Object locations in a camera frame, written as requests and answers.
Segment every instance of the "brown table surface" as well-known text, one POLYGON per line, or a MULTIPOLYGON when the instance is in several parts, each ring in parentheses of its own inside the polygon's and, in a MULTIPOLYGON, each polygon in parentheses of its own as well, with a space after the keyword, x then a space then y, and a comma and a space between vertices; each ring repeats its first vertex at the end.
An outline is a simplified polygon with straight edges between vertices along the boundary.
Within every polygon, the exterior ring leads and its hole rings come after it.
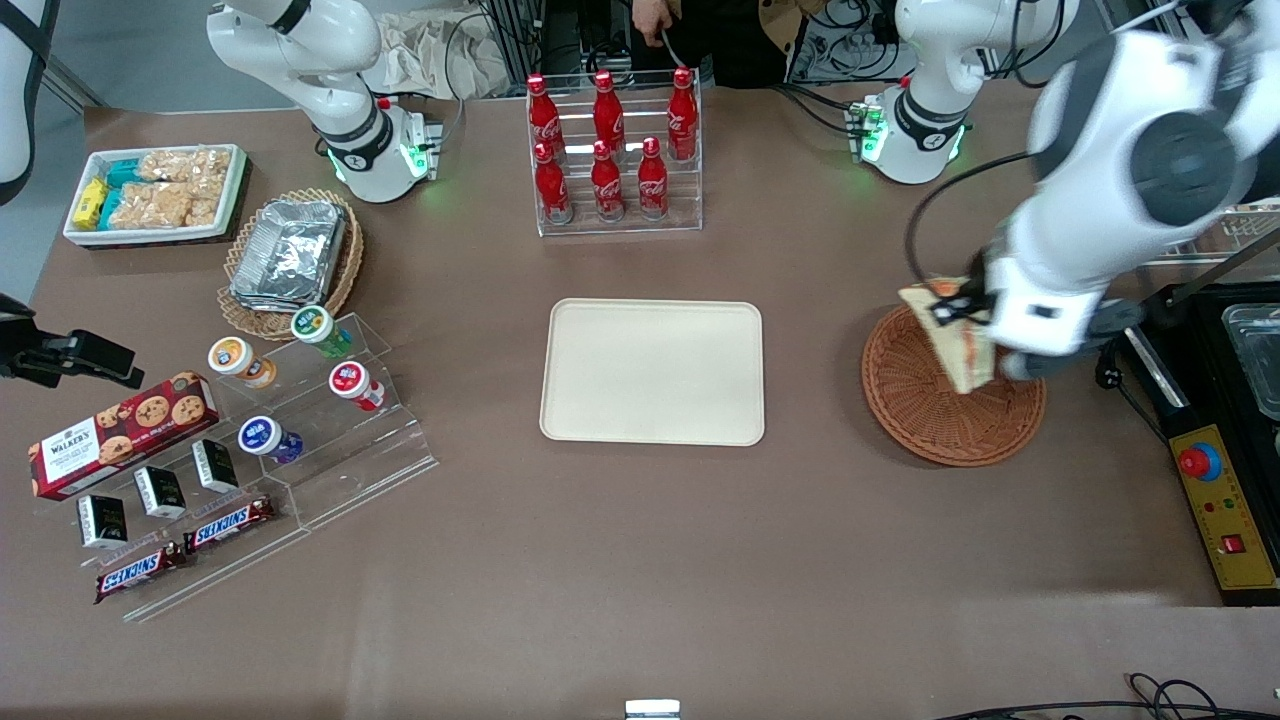
MULTIPOLYGON (((1033 99, 988 83, 955 168, 1020 149, 1033 99)), ((91 606, 69 530, 31 514, 23 450, 123 391, 0 383, 0 715, 595 720, 676 697, 691 720, 923 719, 1125 697, 1133 670, 1276 710, 1280 611, 1217 607, 1166 450, 1091 364, 1050 382, 1038 437, 995 468, 918 460, 870 418, 859 355, 909 281, 923 188, 855 167, 781 97, 716 90, 703 232, 548 245, 522 113, 468 105, 439 182, 356 205, 370 240, 349 309, 396 346, 440 466, 177 610, 129 625, 91 606), (563 297, 755 304, 764 439, 544 438, 563 297)), ((88 126, 91 149, 239 143, 250 208, 338 188, 297 111, 88 126)), ((927 266, 960 269, 1029 190, 1006 168, 942 199, 927 266)), ((198 369, 227 331, 225 250, 60 240, 35 307, 136 348, 150 378, 198 369)))

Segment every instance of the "person's hand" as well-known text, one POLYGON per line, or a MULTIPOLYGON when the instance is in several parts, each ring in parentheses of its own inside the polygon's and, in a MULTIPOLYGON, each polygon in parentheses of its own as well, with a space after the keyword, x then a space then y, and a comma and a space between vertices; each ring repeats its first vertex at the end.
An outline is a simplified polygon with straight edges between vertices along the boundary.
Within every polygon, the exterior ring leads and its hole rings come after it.
POLYGON ((662 47, 662 31, 671 27, 671 9, 667 0, 632 0, 631 22, 644 36, 649 47, 662 47))

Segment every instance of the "wicker basket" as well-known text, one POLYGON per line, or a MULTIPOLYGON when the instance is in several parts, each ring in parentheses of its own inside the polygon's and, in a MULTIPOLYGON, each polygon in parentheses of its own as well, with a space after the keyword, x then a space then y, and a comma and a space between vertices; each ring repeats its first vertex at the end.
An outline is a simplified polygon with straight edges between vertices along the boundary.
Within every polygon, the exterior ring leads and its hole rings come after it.
POLYGON ((995 465, 1027 446, 1044 419, 1044 380, 1001 377, 969 395, 951 388, 906 306, 881 318, 863 350, 863 392, 902 447, 957 468, 995 465))
MULTIPOLYGON (((328 190, 294 190, 285 192, 275 200, 294 200, 298 202, 321 200, 340 205, 347 210, 347 229, 342 238, 342 256, 338 259, 338 266, 334 268, 333 282, 329 286, 329 299, 324 304, 325 310, 338 316, 338 311, 342 310, 343 304, 347 302, 347 297, 351 295, 352 286, 356 284, 356 274, 360 273, 360 259, 365 254, 365 236, 360 229, 356 213, 346 200, 328 190)), ((239 234, 236 236, 236 242, 232 243, 230 251, 227 254, 223 269, 227 270, 228 281, 236 274, 236 268, 239 266, 241 258, 244 256, 244 246, 250 236, 253 234, 253 225, 257 224, 257 218, 261 213, 262 209, 259 208, 257 213, 253 213, 253 217, 244 223, 239 234)), ((293 331, 289 329, 289 323, 293 320, 292 313, 266 313, 243 307, 232 297, 230 286, 218 291, 218 305, 223 309, 223 318, 227 318, 227 322, 242 333, 275 342, 293 340, 293 331)))

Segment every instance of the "acrylic bottle rack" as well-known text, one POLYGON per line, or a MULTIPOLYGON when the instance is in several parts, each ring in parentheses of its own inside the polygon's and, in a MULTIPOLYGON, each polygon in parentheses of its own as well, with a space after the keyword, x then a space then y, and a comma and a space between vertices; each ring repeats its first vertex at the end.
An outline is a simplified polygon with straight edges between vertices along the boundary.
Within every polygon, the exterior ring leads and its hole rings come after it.
MULTIPOLYGON (((673 86, 671 72, 644 70, 614 74, 614 92, 622 102, 623 129, 626 132, 626 158, 618 164, 622 172, 622 201, 626 214, 616 223, 605 223, 595 211, 595 191, 591 186, 591 145, 595 142, 595 123, 591 108, 595 104, 595 87, 588 74, 545 76, 547 92, 559 110, 561 131, 564 133, 567 160, 561 165, 564 170, 564 184, 568 186, 570 201, 573 204, 573 219, 568 224, 557 225, 548 222, 541 213, 541 199, 534 184, 534 217, 538 220, 538 234, 541 237, 588 234, 588 233, 628 233, 653 231, 695 231, 703 228, 703 133, 707 123, 703 120, 703 91, 698 70, 694 70, 694 101, 698 104, 698 152, 692 160, 677 163, 667 154, 667 105, 671 101, 673 86), (640 187, 636 170, 640 168, 644 138, 657 137, 662 143, 662 159, 667 165, 668 211, 662 220, 646 220, 640 213, 640 187)), ((527 122, 527 99, 525 131, 529 135, 529 164, 536 170, 534 159, 532 127, 527 122)))
MULTIPOLYGON (((104 612, 119 612, 127 621, 143 621, 188 597, 228 579, 312 532, 421 475, 438 462, 431 456, 417 418, 401 401, 384 364, 389 346, 357 315, 338 325, 352 337, 346 359, 357 360, 385 388, 381 407, 365 411, 329 391, 329 370, 340 360, 328 360, 314 347, 291 342, 266 352, 278 368, 273 387, 253 391, 234 378, 214 380, 221 413, 218 424, 179 442, 129 469, 110 477, 74 498, 60 502, 36 498, 37 514, 70 525, 64 536, 77 542, 76 498, 83 495, 118 497, 124 501, 129 543, 116 550, 82 548, 86 569, 84 602, 93 601, 93 578, 146 557, 169 542, 182 543, 183 533, 230 512, 252 498, 269 495, 276 518, 250 525, 187 557, 180 568, 105 598, 104 612), (302 436, 301 457, 279 465, 270 457, 241 451, 237 433, 253 415, 270 415, 288 430, 302 436), (230 450, 239 489, 220 495, 201 487, 191 446, 207 438, 230 450), (152 518, 143 512, 133 483, 133 471, 143 465, 178 475, 187 511, 178 519, 152 518)), ((211 373, 201 373, 209 377, 211 373)))

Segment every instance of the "red bottle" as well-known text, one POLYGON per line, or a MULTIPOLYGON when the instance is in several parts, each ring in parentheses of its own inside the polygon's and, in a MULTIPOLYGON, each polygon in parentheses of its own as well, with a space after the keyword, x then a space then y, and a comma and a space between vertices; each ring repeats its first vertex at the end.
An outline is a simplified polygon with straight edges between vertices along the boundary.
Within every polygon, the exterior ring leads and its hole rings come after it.
POLYGON ((626 154, 626 133, 622 131, 622 102, 613 92, 613 76, 609 70, 595 73, 595 137, 604 141, 614 163, 621 163, 626 154))
POLYGON ((667 165, 662 164, 662 147, 657 137, 644 138, 640 160, 640 214, 646 220, 667 217, 667 165))
POLYGON ((547 96, 547 79, 534 73, 529 76, 529 124, 534 129, 534 142, 545 142, 557 163, 564 161, 564 133, 559 127, 559 110, 547 96))
POLYGON ((698 100, 694 97, 694 73, 676 68, 676 91, 667 105, 667 151, 677 163, 687 163, 698 154, 698 100))
POLYGON ((618 172, 613 154, 603 140, 595 141, 595 164, 591 165, 591 184, 595 186, 595 211, 605 223, 622 219, 622 173, 618 172))
POLYGON ((534 146, 534 158, 538 160, 534 182, 543 201, 543 218, 556 225, 567 224, 573 219, 573 205, 568 201, 564 172, 556 164, 552 147, 545 142, 534 146))

